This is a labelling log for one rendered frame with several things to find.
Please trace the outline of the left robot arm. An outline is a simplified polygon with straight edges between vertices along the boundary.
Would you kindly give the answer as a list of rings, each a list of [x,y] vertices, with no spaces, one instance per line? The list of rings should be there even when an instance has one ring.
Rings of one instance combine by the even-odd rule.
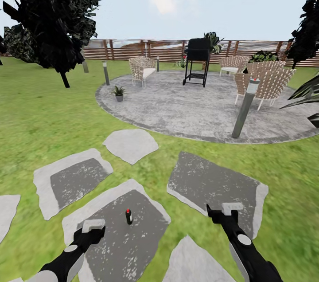
[[[89,245],[99,243],[105,233],[105,220],[85,220],[82,231],[74,233],[74,241],[51,263],[45,264],[40,272],[26,282],[71,282],[80,271]],[[104,226],[102,229],[90,227]]]

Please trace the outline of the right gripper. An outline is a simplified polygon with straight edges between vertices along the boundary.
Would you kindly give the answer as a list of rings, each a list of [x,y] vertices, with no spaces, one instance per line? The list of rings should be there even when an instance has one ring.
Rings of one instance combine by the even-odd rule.
[[[238,213],[236,210],[231,211],[231,216],[224,215],[222,211],[211,210],[208,204],[206,204],[208,216],[212,219],[213,223],[220,224],[224,230],[230,223],[238,223]]]

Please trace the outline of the insectifuge atomizer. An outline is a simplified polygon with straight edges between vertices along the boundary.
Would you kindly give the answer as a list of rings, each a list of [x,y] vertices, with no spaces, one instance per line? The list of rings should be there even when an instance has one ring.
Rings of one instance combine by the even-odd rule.
[[[127,224],[128,225],[132,224],[132,213],[130,211],[126,211],[125,216],[126,216]]]

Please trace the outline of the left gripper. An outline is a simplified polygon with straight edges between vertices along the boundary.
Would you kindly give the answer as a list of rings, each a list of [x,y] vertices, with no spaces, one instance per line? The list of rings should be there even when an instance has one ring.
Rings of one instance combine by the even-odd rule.
[[[74,233],[74,241],[78,239],[85,239],[89,245],[99,243],[102,237],[104,237],[105,226],[102,229],[93,229],[88,233],[82,233],[82,231],[76,231]]]

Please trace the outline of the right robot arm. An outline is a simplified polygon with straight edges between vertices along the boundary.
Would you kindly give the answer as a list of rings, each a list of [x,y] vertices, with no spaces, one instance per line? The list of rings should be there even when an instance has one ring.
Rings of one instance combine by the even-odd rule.
[[[283,282],[276,267],[265,261],[256,250],[253,241],[238,225],[238,210],[242,203],[222,203],[224,210],[211,210],[206,204],[208,216],[220,224],[229,239],[231,255],[246,282]]]

